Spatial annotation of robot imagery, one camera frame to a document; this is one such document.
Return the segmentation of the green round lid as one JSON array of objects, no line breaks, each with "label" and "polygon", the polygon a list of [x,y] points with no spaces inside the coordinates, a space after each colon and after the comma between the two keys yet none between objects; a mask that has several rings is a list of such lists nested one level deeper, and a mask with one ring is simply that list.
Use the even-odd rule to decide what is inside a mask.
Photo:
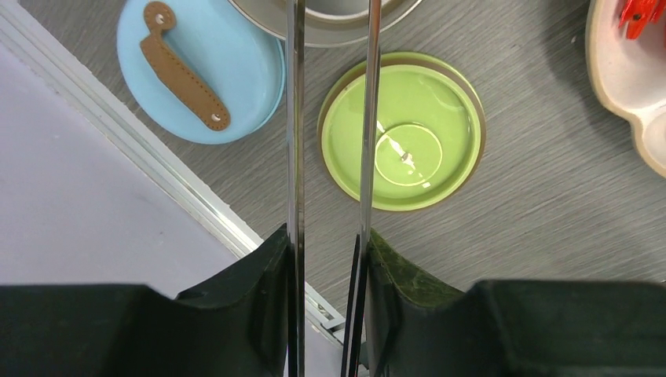
[{"label": "green round lid", "polygon": [[[365,63],[329,90],[317,120],[320,155],[332,181],[360,197]],[[425,53],[382,57],[372,204],[393,212],[422,210],[471,178],[485,147],[485,114],[469,81]]]}]

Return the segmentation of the steel lunch box bowl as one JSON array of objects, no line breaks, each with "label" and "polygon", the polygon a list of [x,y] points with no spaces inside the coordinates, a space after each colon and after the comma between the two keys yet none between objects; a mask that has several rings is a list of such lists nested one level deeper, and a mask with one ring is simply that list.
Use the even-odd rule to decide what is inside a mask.
[{"label": "steel lunch box bowl", "polygon": [[[287,3],[283,0],[231,0],[251,23],[284,40],[287,37]],[[382,0],[380,31],[403,20],[420,0]],[[368,38],[368,1],[307,1],[305,46],[332,48]]]}]

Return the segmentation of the red toy shrimp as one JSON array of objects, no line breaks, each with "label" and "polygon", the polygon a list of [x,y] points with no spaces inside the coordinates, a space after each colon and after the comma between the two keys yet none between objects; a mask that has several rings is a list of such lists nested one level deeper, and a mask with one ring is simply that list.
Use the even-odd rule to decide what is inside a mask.
[{"label": "red toy shrimp", "polygon": [[619,28],[626,25],[625,38],[637,39],[649,23],[656,24],[665,11],[665,0],[627,0],[620,12]]}]

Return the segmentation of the steel tongs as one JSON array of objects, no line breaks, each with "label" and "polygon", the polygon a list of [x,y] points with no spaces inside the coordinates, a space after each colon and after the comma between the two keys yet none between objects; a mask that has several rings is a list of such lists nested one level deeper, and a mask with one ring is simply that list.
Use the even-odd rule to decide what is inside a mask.
[{"label": "steel tongs", "polygon": [[[286,5],[287,37],[287,233],[290,239],[291,275],[288,280],[288,374],[303,376],[305,368],[305,182],[304,182],[304,89],[305,13],[304,1]],[[380,24],[382,3],[368,5],[368,52],[366,59],[364,131],[360,169],[360,231],[354,250],[344,332],[341,374],[355,376],[360,365],[360,345],[368,278],[369,242],[377,130]]]}]

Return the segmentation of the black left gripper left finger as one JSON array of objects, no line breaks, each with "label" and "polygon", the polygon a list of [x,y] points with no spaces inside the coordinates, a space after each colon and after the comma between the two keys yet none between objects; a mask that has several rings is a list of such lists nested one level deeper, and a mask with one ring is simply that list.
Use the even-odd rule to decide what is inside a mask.
[{"label": "black left gripper left finger", "polygon": [[1,289],[4,376],[281,376],[285,227],[168,298],[140,284]]}]

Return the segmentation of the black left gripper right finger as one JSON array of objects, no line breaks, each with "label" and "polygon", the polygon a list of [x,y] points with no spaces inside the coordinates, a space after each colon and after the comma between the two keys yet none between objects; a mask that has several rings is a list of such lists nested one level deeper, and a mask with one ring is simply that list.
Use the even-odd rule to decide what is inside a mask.
[{"label": "black left gripper right finger", "polygon": [[662,376],[665,286],[481,280],[460,291],[377,232],[368,245],[373,376]]}]

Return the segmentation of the cream divided plate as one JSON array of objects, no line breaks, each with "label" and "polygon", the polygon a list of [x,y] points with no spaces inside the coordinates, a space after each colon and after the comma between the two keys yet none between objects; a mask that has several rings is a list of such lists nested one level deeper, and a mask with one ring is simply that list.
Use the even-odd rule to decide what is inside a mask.
[{"label": "cream divided plate", "polygon": [[665,16],[637,39],[620,25],[623,1],[592,1],[587,13],[588,77],[600,104],[628,121],[637,153],[665,175]]}]

